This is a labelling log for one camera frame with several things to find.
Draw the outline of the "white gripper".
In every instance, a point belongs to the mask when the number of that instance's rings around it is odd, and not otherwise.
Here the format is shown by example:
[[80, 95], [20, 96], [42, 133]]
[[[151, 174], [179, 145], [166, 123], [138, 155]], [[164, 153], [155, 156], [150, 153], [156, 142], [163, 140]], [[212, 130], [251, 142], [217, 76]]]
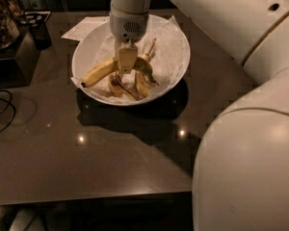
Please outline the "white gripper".
[[146, 32], [148, 11], [128, 12], [115, 6], [110, 10], [110, 28], [118, 47], [118, 72], [130, 74], [138, 57], [136, 42], [140, 41]]

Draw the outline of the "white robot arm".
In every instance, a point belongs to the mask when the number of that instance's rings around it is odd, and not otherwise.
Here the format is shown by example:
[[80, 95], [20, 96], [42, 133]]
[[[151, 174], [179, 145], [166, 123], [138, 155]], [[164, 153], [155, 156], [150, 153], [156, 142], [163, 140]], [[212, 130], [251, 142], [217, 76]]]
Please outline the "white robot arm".
[[[171, 0], [258, 88], [226, 108], [197, 151], [194, 231], [289, 231], [289, 0]], [[116, 39], [150, 0], [111, 0]]]

